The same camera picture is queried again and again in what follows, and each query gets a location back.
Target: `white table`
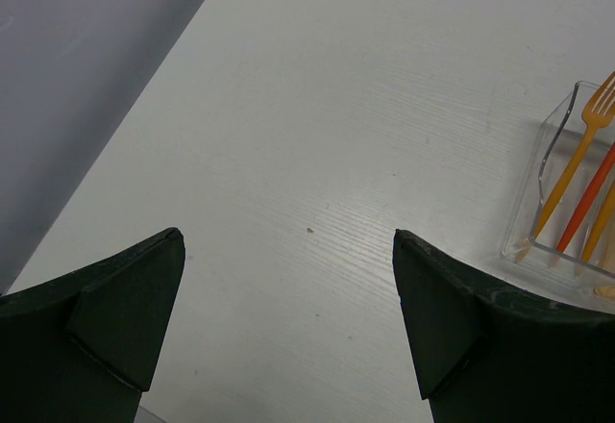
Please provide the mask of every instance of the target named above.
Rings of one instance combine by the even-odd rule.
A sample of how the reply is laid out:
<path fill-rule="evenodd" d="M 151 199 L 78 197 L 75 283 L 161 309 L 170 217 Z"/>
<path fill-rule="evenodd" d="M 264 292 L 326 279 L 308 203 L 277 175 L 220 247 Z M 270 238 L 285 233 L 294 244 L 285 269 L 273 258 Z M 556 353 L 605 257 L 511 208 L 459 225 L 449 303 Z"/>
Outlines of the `white table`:
<path fill-rule="evenodd" d="M 169 423 L 431 421 L 395 228 L 489 270 L 536 124 L 612 71 L 615 0 L 207 0 L 16 286 L 169 226 Z"/>

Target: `clear plastic container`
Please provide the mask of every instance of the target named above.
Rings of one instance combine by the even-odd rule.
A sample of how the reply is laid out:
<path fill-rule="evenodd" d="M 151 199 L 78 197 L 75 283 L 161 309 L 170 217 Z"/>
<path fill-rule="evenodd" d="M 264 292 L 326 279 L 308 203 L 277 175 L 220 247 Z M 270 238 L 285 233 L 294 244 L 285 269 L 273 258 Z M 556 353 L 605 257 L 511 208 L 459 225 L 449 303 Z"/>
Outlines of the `clear plastic container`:
<path fill-rule="evenodd" d="M 555 250 L 578 201 L 615 140 L 615 123 L 598 131 L 572 182 L 549 222 L 535 237 L 535 228 L 546 201 L 585 132 L 582 111 L 598 86 L 579 82 L 573 91 L 542 123 L 534 143 L 526 182 L 520 190 L 506 232 L 501 257 L 511 262 L 508 270 L 553 291 L 572 290 L 584 298 L 586 307 L 608 303 L 601 311 L 615 311 L 615 261 L 605 261 L 607 242 L 615 239 L 609 223 L 589 262 L 579 259 L 585 240 L 603 198 L 612 182 L 609 175 L 592 208 L 565 253 Z"/>

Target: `plastic fork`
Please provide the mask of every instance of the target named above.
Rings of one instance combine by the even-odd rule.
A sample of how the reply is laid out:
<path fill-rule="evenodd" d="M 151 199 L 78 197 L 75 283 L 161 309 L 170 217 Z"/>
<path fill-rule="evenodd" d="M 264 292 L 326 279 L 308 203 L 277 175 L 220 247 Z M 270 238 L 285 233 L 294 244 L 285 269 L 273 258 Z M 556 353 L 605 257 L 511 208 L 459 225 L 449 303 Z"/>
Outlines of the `plastic fork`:
<path fill-rule="evenodd" d="M 598 212 L 598 217 L 596 218 L 596 221 L 592 226 L 592 230 L 589 233 L 589 237 L 585 242 L 583 253 L 580 255 L 580 258 L 583 261 L 588 262 L 592 256 L 592 253 L 594 253 L 594 249 L 596 248 L 596 245 L 598 245 L 598 241 L 603 234 L 608 220 L 611 218 L 611 214 L 613 214 L 613 210 L 615 210 L 615 181 L 611 184 L 611 187 L 606 194 L 603 205 L 600 207 L 600 211 Z"/>
<path fill-rule="evenodd" d="M 535 236 L 540 234 L 545 227 L 545 224 L 547 224 L 547 221 L 549 221 L 555 207 L 564 195 L 564 192 L 572 181 L 573 176 L 575 176 L 578 166 L 583 161 L 583 158 L 585 157 L 585 154 L 587 153 L 587 150 L 594 140 L 598 130 L 607 127 L 611 123 L 611 120 L 615 115 L 615 106 L 612 104 L 613 98 L 615 98 L 615 91 L 613 91 L 614 88 L 615 72 L 608 76 L 600 88 L 598 88 L 598 90 L 589 99 L 585 109 L 583 109 L 582 119 L 586 125 L 585 133 L 577 146 L 575 154 L 572 158 L 570 158 L 568 165 L 566 165 L 564 172 L 559 177 L 559 180 L 557 180 L 557 183 L 551 191 L 547 202 L 545 202 L 545 205 L 542 208 L 540 217 L 536 223 Z"/>
<path fill-rule="evenodd" d="M 566 230 L 564 234 L 562 234 L 561 239 L 557 243 L 557 251 L 564 253 L 566 247 L 575 236 L 575 233 L 580 226 L 580 223 L 583 222 L 585 215 L 589 212 L 594 200 L 598 196 L 600 189 L 603 187 L 604 181 L 606 181 L 606 177 L 615 165 L 615 142 L 611 144 L 611 148 L 608 150 L 608 153 L 604 157 L 603 162 L 601 163 L 598 171 L 592 178 L 592 181 L 589 183 L 589 186 L 583 192 L 583 196 L 578 201 L 578 205 L 575 208 L 575 212 L 573 213 L 568 225 L 566 226 Z"/>

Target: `utensil handle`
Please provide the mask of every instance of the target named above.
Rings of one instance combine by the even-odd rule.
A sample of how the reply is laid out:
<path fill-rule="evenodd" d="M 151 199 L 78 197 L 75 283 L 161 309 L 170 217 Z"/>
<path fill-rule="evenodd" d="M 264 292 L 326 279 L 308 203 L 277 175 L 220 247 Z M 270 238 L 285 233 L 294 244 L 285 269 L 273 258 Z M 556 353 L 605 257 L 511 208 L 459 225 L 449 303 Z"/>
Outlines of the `utensil handle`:
<path fill-rule="evenodd" d="M 611 168 L 615 164 L 615 143 L 611 144 L 611 148 L 608 150 L 608 153 L 603 159 L 598 171 L 592 178 L 592 181 L 589 183 L 589 186 L 583 192 L 583 196 L 578 201 L 577 207 L 575 208 L 575 212 L 573 213 L 568 225 L 566 226 L 566 230 L 564 234 L 562 234 L 561 239 L 557 243 L 557 251 L 563 253 L 566 250 L 566 247 L 575 236 L 575 233 L 578 230 L 578 227 L 583 222 L 585 215 L 589 212 L 592 204 L 598 197 L 598 193 L 600 189 L 603 187 L 604 181 L 606 181 L 606 177 L 608 173 L 611 171 Z"/>
<path fill-rule="evenodd" d="M 585 157 L 589 146 L 591 146 L 597 131 L 597 129 L 589 126 L 585 130 L 583 138 L 578 144 L 575 154 L 572 158 L 570 158 L 568 165 L 566 165 L 564 172 L 559 177 L 559 180 L 557 180 L 557 184 L 551 191 L 547 202 L 545 202 L 545 205 L 540 212 L 540 217 L 538 219 L 538 223 L 536 224 L 536 231 L 534 233 L 535 236 L 538 236 L 540 234 L 540 232 L 545 227 L 545 224 L 547 224 L 547 221 L 549 221 L 549 218 L 553 214 L 555 207 L 557 207 L 557 204 L 564 195 L 564 192 L 566 192 L 566 188 L 572 181 L 573 176 L 575 176 L 578 166 L 583 161 L 583 158 Z"/>
<path fill-rule="evenodd" d="M 583 253 L 580 256 L 583 261 L 588 262 L 592 256 L 592 253 L 594 253 L 594 249 L 596 248 L 596 245 L 598 245 L 598 241 L 603 234 L 606 223 L 608 223 L 608 220 L 613 213 L 613 208 L 615 208 L 615 182 L 611 184 L 611 187 L 606 194 L 606 198 L 604 199 L 604 203 L 598 212 L 596 222 L 594 222 L 594 226 L 592 226 L 589 237 L 585 242 Z"/>

